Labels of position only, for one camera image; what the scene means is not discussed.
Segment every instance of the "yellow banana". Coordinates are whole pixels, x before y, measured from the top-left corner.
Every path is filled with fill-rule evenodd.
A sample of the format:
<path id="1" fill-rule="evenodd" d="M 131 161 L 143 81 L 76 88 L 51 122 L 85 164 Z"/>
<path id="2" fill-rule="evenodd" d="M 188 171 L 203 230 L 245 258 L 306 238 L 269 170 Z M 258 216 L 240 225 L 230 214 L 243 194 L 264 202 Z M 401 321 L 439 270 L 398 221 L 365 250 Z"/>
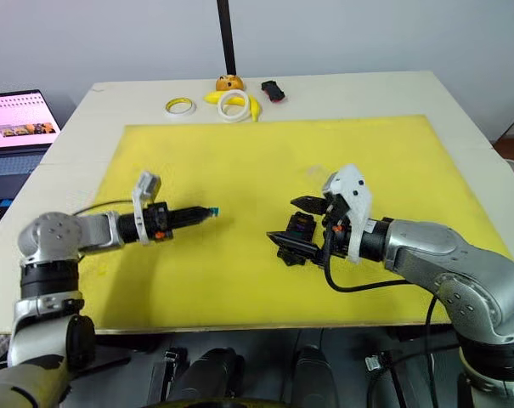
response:
<path id="1" fill-rule="evenodd" d="M 212 91 L 204 97 L 204 100 L 207 103 L 216 104 L 225 92 L 227 91 Z M 239 96 L 234 96 L 233 98 L 227 100 L 226 103 L 227 105 L 243 106 L 245 104 L 245 101 L 243 98 Z M 257 122 L 261 109 L 257 99 L 255 99 L 255 97 L 253 97 L 252 95 L 249 95 L 249 111 L 251 112 L 251 119 L 254 122 Z"/>

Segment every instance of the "yellow board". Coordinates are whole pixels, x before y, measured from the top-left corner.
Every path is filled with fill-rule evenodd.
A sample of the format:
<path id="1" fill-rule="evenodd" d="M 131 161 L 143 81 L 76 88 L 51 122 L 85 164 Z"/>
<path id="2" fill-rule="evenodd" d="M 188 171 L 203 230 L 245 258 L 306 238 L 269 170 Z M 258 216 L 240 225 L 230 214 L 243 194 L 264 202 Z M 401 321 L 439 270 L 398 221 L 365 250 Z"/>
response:
<path id="1" fill-rule="evenodd" d="M 219 207 L 219 217 L 174 230 L 172 241 L 87 257 L 84 312 L 99 329 L 135 331 L 421 323 L 430 301 L 422 289 L 334 292 L 315 265 L 286 267 L 266 236 L 285 229 L 297 210 L 291 199 L 320 196 L 328 175 L 348 163 L 366 177 L 373 218 L 447 224 L 508 256 L 424 116 L 131 126 L 96 202 L 129 198 L 149 170 L 162 178 L 157 201 Z M 321 229 L 314 240 L 322 243 Z M 398 278 L 371 261 L 335 258 L 332 270 L 344 286 Z M 437 309 L 434 321 L 446 320 Z"/>

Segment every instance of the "cable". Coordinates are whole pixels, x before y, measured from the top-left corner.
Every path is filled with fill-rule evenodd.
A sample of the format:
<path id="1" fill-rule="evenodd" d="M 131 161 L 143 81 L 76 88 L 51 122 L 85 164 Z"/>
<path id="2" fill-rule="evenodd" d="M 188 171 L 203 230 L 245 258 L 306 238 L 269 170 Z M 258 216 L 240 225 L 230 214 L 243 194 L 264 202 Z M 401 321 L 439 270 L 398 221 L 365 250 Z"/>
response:
<path id="1" fill-rule="evenodd" d="M 300 334 L 301 333 L 302 333 L 302 329 L 298 329 L 297 339 L 295 340 L 294 346 L 292 347 L 291 366 L 293 366 L 293 363 L 294 363 L 294 356 L 295 356 L 295 353 L 297 352 L 298 341 L 300 340 Z M 284 402 L 283 398 L 285 397 L 284 394 L 285 394 L 285 388 L 286 388 L 286 385 L 287 385 L 287 373 L 288 372 L 289 372 L 288 370 L 285 372 L 285 375 L 283 376 L 283 381 L 281 382 L 280 402 Z"/>
<path id="2" fill-rule="evenodd" d="M 425 319 L 425 357 L 426 357 L 426 368 L 428 369 L 428 379 L 430 385 L 430 395 L 432 397 L 432 406 L 434 408 L 438 408 L 438 396 L 436 394 L 436 378 L 434 378 L 434 367 L 432 363 L 432 355 L 429 351 L 430 348 L 430 323 L 432 320 L 432 312 L 434 311 L 434 306 L 436 306 L 436 302 L 438 297 L 434 295 L 430 304 L 428 305 L 428 311 L 426 312 Z"/>
<path id="3" fill-rule="evenodd" d="M 321 333 L 319 334 L 319 350 L 323 351 L 323 334 L 325 334 L 325 328 L 321 329 Z"/>
<path id="4" fill-rule="evenodd" d="M 376 289 L 378 287 L 385 286 L 396 286 L 396 285 L 411 285 L 407 280 L 385 280 L 383 282 L 375 282 L 369 283 L 367 285 L 359 285 L 359 286 L 338 286 L 334 280 L 332 279 L 332 274 L 330 272 L 330 256 L 331 256 L 331 248 L 332 248 L 332 223 L 328 223 L 326 225 L 326 233 L 325 233 L 325 244 L 323 245 L 323 268 L 325 269 L 325 278 L 326 283 L 336 292 L 342 293 L 352 293 L 352 292 L 361 292 L 367 291 L 369 289 Z"/>
<path id="5" fill-rule="evenodd" d="M 447 351 L 452 349 L 459 348 L 459 344 L 450 344 L 449 346 L 442 346 L 442 347 L 436 347 L 436 348 L 430 348 L 428 349 L 428 353 L 437 353 L 440 351 Z M 426 350 L 419 352 L 419 353 L 413 353 L 405 355 L 404 357 L 399 358 L 398 360 L 392 361 L 388 367 L 385 367 L 381 369 L 374 377 L 371 378 L 370 384 L 368 384 L 368 390 L 366 391 L 366 407 L 372 408 L 374 401 L 373 401 L 373 395 L 374 395 L 374 388 L 376 387 L 377 382 L 381 377 L 385 375 L 386 372 L 388 372 L 391 368 L 394 366 L 403 363 L 406 360 L 413 359 L 414 357 L 418 357 L 420 355 L 426 354 Z"/>
<path id="6" fill-rule="evenodd" d="M 111 201 L 104 201 L 100 202 L 99 204 L 94 204 L 90 207 L 82 208 L 79 211 L 74 212 L 71 215 L 79 215 L 82 213 L 86 213 L 87 211 L 93 210 L 94 208 L 103 207 L 103 206 L 110 206 L 111 204 L 128 204 L 129 202 L 132 202 L 132 200 L 111 200 Z"/>

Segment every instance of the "white table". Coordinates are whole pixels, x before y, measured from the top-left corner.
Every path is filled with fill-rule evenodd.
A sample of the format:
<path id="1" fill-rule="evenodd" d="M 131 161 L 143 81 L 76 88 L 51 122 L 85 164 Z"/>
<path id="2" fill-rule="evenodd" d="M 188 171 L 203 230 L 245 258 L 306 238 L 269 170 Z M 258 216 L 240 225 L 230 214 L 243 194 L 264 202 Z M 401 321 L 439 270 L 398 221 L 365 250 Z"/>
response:
<path id="1" fill-rule="evenodd" d="M 287 95 L 281 104 L 260 90 L 267 79 L 245 80 L 263 106 L 262 122 L 426 115 L 514 257 L 514 174 L 431 72 L 277 77 Z M 186 96 L 198 105 L 176 123 L 221 122 L 217 107 L 202 100 L 214 86 L 215 80 L 92 86 L 0 222 L 0 332 L 10 331 L 20 295 L 20 230 L 41 213 L 72 213 L 92 203 L 124 126 L 173 123 L 163 113 L 169 99 Z"/>

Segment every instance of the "masking tape roll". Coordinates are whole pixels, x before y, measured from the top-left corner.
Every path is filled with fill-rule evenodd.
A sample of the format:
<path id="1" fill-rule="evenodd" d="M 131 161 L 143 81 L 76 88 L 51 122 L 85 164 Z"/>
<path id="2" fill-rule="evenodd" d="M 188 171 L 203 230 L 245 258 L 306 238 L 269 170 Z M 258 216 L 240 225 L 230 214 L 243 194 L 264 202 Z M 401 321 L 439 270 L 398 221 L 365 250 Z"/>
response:
<path id="1" fill-rule="evenodd" d="M 177 104 L 189 104 L 189 107 L 185 110 L 181 110 L 180 112 L 172 112 L 172 107 Z M 192 114 L 196 110 L 196 104 L 189 98 L 174 98 L 168 101 L 165 110 L 168 116 L 178 118 Z"/>
<path id="2" fill-rule="evenodd" d="M 234 96 L 240 96 L 241 98 L 243 98 L 243 109 L 234 115 L 227 115 L 226 113 L 224 113 L 223 107 L 227 103 L 227 101 L 233 98 Z M 231 89 L 221 95 L 221 98 L 219 98 L 219 101 L 217 103 L 217 110 L 219 112 L 219 116 L 227 122 L 243 121 L 246 117 L 249 116 L 249 96 L 241 89 Z"/>

